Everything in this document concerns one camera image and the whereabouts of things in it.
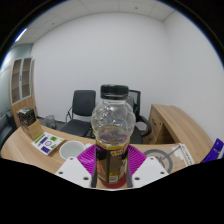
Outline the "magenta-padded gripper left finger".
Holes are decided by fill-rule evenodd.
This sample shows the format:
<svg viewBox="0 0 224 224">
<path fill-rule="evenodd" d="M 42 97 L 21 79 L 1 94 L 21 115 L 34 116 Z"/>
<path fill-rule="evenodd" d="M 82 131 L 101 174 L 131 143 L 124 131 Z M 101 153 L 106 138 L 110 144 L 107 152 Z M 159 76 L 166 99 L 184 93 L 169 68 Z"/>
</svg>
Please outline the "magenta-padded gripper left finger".
<svg viewBox="0 0 224 224">
<path fill-rule="evenodd" d="M 56 175 L 84 188 L 97 184 L 96 150 L 92 144 L 65 143 L 59 150 L 64 163 Z"/>
</svg>

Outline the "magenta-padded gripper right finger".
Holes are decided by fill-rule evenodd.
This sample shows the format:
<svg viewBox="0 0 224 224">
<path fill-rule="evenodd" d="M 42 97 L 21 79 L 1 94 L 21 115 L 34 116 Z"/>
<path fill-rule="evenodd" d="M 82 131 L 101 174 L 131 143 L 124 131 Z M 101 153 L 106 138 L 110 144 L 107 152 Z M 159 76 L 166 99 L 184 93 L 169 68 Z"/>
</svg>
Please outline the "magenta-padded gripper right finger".
<svg viewBox="0 0 224 224">
<path fill-rule="evenodd" d="M 147 157 L 134 146 L 128 146 L 126 172 L 128 188 L 140 188 L 167 175 L 168 172 L 156 157 Z"/>
</svg>

